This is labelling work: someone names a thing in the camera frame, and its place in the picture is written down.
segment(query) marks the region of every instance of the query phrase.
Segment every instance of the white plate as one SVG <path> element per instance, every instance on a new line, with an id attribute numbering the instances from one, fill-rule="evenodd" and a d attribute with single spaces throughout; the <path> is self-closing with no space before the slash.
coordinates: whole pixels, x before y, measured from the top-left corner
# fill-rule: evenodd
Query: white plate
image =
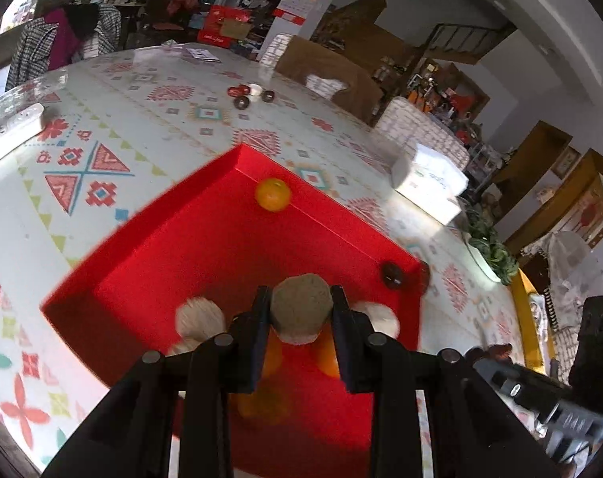
<path id="1" fill-rule="evenodd" d="M 469 253 L 471 253 L 472 258 L 476 261 L 478 267 L 483 271 L 483 273 L 487 275 L 487 278 L 492 282 L 497 282 L 498 284 L 500 284 L 500 278 L 498 278 L 498 276 L 494 273 L 494 270 L 489 266 L 489 264 L 487 264 L 487 261 L 485 260 L 485 257 L 483 257 L 482 253 L 480 253 L 478 248 L 475 248 L 474 246 L 469 244 L 471 235 L 469 235 L 468 233 L 464 233 L 463 239 L 465 240 L 465 244 L 467 245 L 467 249 L 469 250 Z"/>

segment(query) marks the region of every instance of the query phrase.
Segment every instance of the red box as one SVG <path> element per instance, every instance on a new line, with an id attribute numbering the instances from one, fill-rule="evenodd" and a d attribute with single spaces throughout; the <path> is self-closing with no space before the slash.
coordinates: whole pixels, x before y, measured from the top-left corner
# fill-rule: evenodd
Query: red box
<path id="1" fill-rule="evenodd" d="M 254 197 L 257 182 L 280 178 L 291 204 L 272 213 Z M 408 276 L 389 290 L 380 264 Z M 399 341 L 418 343 L 420 261 L 323 192 L 248 146 L 202 167 L 148 205 L 79 265 L 43 313 L 77 356 L 112 385 L 148 349 L 178 341 L 175 310 L 206 296 L 227 321 L 252 304 L 258 285 L 306 272 L 343 285 L 359 300 L 391 307 Z M 283 346 L 267 379 L 289 395 L 290 416 L 256 427 L 230 415 L 233 464 L 263 477 L 363 478 L 372 398 L 350 395 L 316 366 L 312 346 Z"/>
<path id="2" fill-rule="evenodd" d="M 204 28 L 197 33 L 197 41 L 199 43 L 228 48 L 230 43 L 235 40 L 220 34 L 224 19 L 246 23 L 249 18 L 250 12 L 248 10 L 234 9 L 232 7 L 219 5 L 211 6 L 208 16 L 204 21 Z"/>

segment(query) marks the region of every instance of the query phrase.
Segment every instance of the picture frame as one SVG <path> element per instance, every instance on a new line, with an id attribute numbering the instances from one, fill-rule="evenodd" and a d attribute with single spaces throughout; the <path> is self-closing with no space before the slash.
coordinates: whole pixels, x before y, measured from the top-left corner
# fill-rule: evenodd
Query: picture frame
<path id="1" fill-rule="evenodd" d="M 570 145 L 562 152 L 558 159 L 555 161 L 555 164 L 551 167 L 552 172 L 558 176 L 561 180 L 565 178 L 567 174 L 569 174 L 570 170 L 573 169 L 573 166 L 580 159 L 580 153 L 576 151 Z"/>

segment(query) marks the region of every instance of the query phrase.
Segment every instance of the patterned tablecloth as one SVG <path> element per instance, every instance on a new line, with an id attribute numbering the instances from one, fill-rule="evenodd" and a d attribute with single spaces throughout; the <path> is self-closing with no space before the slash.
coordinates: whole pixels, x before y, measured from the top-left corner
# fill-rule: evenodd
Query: patterned tablecloth
<path id="1" fill-rule="evenodd" d="M 0 162 L 0 418 L 41 468 L 106 389 L 39 304 L 109 233 L 238 143 L 430 264 L 421 350 L 511 342 L 514 361 L 523 362 L 509 290 L 481 272 L 458 231 L 393 191 L 388 160 L 367 126 L 256 63 L 211 51 L 221 63 L 198 62 L 181 47 L 153 47 L 68 67 L 66 86 L 40 99 L 46 129 Z M 276 92 L 274 103 L 236 110 L 227 87 L 258 81 Z M 423 447 L 428 443 L 423 425 Z M 431 469 L 427 451 L 423 464 Z"/>

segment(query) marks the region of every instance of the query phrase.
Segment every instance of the brown jacket on chair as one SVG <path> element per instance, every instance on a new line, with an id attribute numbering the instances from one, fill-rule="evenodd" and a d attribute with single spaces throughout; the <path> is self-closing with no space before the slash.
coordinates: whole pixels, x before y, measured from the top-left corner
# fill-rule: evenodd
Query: brown jacket on chair
<path id="1" fill-rule="evenodd" d="M 309 75 L 345 82 L 348 87 L 336 92 L 331 100 L 366 123 L 383 96 L 381 88 L 363 68 L 336 52 L 298 36 L 293 37 L 275 70 L 303 85 L 306 85 Z"/>

